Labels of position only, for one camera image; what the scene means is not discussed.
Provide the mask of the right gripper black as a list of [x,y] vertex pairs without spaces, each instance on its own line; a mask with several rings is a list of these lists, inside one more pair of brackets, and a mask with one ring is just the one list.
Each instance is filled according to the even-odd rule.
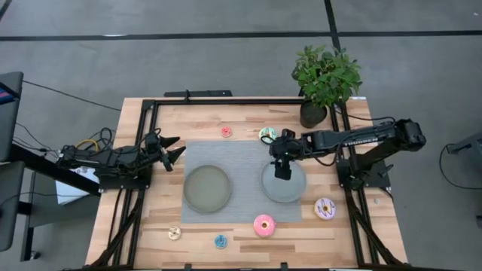
[[[302,144],[295,138],[296,133],[289,129],[283,129],[281,136],[270,143],[269,154],[275,160],[292,160],[302,154]],[[291,166],[289,161],[282,164],[274,162],[275,177],[284,180],[291,179]]]

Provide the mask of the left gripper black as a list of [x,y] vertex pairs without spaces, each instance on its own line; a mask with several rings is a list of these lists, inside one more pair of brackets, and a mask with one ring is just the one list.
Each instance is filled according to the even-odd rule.
[[157,131],[148,133],[145,136],[144,155],[148,163],[161,162],[167,172],[172,171],[172,163],[175,163],[182,153],[186,150],[185,146],[176,148],[171,151],[166,149],[174,145],[180,138],[177,137],[163,137]]

